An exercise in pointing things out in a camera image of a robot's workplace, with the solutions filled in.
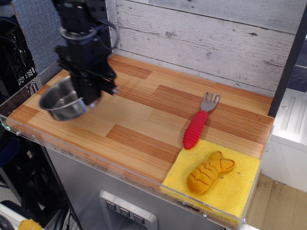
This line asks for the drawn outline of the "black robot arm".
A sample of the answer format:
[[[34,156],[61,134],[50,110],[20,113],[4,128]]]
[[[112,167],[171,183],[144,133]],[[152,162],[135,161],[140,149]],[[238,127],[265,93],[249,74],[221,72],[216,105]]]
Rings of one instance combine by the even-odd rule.
[[[102,92],[118,93],[116,74],[108,58],[118,41],[110,39],[110,28],[103,0],[55,0],[59,14],[60,34],[65,46],[57,46],[58,63],[71,74],[73,88],[79,98],[89,105]]]

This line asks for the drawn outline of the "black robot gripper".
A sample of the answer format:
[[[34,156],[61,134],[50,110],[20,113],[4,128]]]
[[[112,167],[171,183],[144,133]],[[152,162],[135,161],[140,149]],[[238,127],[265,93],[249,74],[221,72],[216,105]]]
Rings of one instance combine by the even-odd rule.
[[[83,44],[68,40],[66,46],[57,46],[55,51],[59,64],[70,72],[73,88],[86,105],[100,98],[101,91],[111,95],[119,92],[116,73],[108,63],[111,51],[102,39],[96,36]]]

